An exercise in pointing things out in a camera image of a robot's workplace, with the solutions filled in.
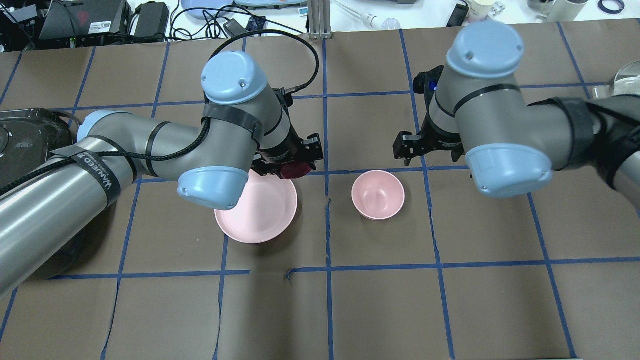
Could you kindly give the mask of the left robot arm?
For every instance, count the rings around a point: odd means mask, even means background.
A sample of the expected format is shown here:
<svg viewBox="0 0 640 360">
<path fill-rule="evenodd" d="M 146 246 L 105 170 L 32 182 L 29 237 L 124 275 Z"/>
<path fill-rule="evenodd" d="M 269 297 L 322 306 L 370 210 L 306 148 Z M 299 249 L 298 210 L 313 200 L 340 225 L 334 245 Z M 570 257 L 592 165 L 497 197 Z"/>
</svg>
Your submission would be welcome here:
<svg viewBox="0 0 640 360">
<path fill-rule="evenodd" d="M 290 96 L 298 88 L 271 87 L 251 55 L 216 51 L 199 82 L 205 98 L 199 127 L 95 111 L 78 128 L 75 144 L 2 187 L 2 297 L 142 175 L 176 182 L 186 201 L 228 211 L 250 173 L 292 180 L 323 160 L 320 135 L 302 139 L 291 123 Z"/>
</svg>

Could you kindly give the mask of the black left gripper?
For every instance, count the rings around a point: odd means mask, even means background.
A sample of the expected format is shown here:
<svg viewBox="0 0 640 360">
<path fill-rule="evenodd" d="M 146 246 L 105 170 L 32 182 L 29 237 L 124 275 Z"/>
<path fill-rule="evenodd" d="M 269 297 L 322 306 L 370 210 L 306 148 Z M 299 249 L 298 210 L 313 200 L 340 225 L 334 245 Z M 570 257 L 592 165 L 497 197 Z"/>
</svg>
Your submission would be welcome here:
<svg viewBox="0 0 640 360">
<path fill-rule="evenodd" d="M 317 170 L 318 161 L 324 160 L 322 139 L 319 133 L 313 133 L 306 138 L 300 137 L 291 123 L 290 107 L 293 105 L 293 96 L 283 89 L 275 89 L 273 92 L 281 107 L 281 114 L 275 125 L 264 133 L 263 140 L 267 146 L 258 148 L 250 169 L 262 177 L 279 177 L 282 164 L 300 161 L 302 175 L 306 176 Z"/>
</svg>

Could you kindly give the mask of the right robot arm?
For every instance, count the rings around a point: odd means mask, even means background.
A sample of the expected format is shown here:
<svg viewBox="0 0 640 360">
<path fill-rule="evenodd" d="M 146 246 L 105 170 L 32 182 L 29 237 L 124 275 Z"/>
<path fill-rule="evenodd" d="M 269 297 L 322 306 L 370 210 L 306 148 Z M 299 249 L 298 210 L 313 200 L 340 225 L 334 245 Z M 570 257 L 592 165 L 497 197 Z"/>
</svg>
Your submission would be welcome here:
<svg viewBox="0 0 640 360">
<path fill-rule="evenodd" d="M 409 166 L 434 151 L 450 152 L 453 162 L 464 157 L 477 190 L 494 199 L 539 191 L 555 172 L 591 166 L 638 207 L 638 94 L 526 104 L 515 79 L 524 54 L 510 25 L 485 20 L 462 28 L 445 64 L 414 78 L 427 112 L 418 133 L 398 133 L 394 158 Z"/>
</svg>

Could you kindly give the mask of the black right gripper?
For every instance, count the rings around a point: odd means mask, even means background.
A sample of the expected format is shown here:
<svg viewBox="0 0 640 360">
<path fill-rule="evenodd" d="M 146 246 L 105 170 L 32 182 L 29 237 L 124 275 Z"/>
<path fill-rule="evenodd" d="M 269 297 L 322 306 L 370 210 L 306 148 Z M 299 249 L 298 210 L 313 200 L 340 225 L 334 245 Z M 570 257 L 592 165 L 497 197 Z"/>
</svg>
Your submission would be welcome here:
<svg viewBox="0 0 640 360">
<path fill-rule="evenodd" d="M 414 93 L 423 95 L 426 114 L 419 133 L 400 131 L 393 142 L 393 156 L 396 160 L 402 160 L 405 167 L 414 158 L 434 151 L 450 152 L 453 163 L 466 155 L 455 117 L 441 105 L 436 95 L 443 70 L 441 64 L 421 71 L 413 79 Z"/>
</svg>

